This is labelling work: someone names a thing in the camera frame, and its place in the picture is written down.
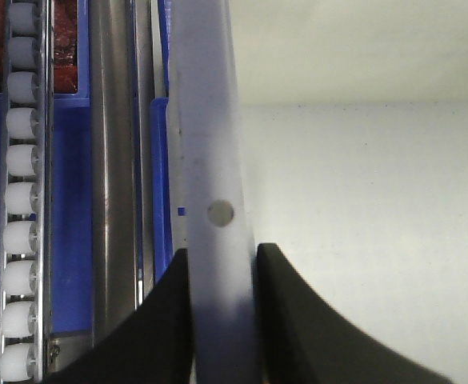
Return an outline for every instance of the roller conveyor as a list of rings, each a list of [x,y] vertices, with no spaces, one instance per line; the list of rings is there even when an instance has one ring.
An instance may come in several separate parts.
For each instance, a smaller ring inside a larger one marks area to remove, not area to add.
[[[50,337],[51,2],[8,2],[0,195],[0,382],[42,380]]]

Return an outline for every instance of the metal rail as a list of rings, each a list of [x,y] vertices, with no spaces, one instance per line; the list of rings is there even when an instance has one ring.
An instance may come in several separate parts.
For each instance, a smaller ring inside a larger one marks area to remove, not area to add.
[[[94,343],[138,304],[130,1],[90,2]]]
[[[9,23],[6,23],[6,30],[5,30],[6,38],[11,36],[10,26]],[[10,58],[8,56],[7,50],[5,50],[4,56],[4,81],[2,85],[3,89],[3,111],[8,111],[10,108],[10,100],[7,96],[7,86],[6,86],[6,79],[7,74],[10,72],[11,65],[10,65]],[[6,192],[6,187],[8,185],[8,169],[6,168],[6,151],[8,149],[8,145],[10,144],[10,136],[8,135],[8,131],[6,129],[5,123],[5,116],[2,116],[2,132],[1,132],[1,165],[0,165],[0,366],[2,361],[2,352],[4,352],[5,347],[5,338],[2,335],[2,312],[6,306],[6,293],[2,288],[2,275],[4,273],[4,269],[6,268],[7,258],[8,255],[4,251],[4,245],[2,241],[2,233],[4,232],[4,228],[8,223],[8,213],[6,212],[6,204],[1,196],[4,196]]]
[[[159,2],[150,0],[150,20],[152,31],[152,63],[154,65],[154,96],[164,98],[167,96],[164,83],[164,61],[162,59],[161,25],[159,22]]]
[[[50,304],[50,260],[52,255],[52,137],[54,132],[54,8],[53,0],[39,0],[40,9],[40,64],[38,70],[38,113],[40,127],[37,142],[41,161],[38,200],[38,270],[37,329],[34,333],[35,356],[38,365],[34,380],[41,381],[48,364],[48,345],[52,331]]]
[[[154,286],[154,209],[152,204],[152,150],[150,103],[154,100],[154,67],[150,0],[134,0],[134,47],[138,92],[139,170],[141,187],[141,236],[143,298]]]

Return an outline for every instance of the metal rod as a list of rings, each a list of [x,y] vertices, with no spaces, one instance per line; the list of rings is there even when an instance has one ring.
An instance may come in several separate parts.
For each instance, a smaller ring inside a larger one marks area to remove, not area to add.
[[[90,2],[94,343],[138,303],[130,1]]]
[[[154,68],[154,96],[165,98],[166,84],[164,83],[164,61],[162,59],[161,25],[159,22],[158,0],[149,0],[151,37],[152,37],[152,63]]]
[[[154,286],[154,210],[152,203],[152,150],[150,103],[154,100],[150,0],[134,0],[134,46],[138,91],[139,165],[141,187],[141,234],[143,297]]]

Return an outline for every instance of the blue crate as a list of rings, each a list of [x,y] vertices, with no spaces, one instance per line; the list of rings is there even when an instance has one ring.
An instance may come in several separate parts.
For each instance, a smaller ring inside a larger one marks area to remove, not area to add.
[[[87,0],[78,0],[78,92],[54,103],[54,332],[89,330],[91,136]],[[0,94],[0,145],[2,94]]]

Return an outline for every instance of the red meat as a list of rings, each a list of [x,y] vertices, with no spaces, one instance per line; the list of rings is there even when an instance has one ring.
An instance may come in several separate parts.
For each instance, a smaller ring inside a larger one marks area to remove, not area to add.
[[[4,52],[5,1],[0,0],[0,91],[2,86],[2,56]],[[54,91],[75,93],[77,68],[77,0],[54,1]]]
[[[54,88],[61,94],[75,94],[77,92],[77,67],[60,66],[54,68]]]

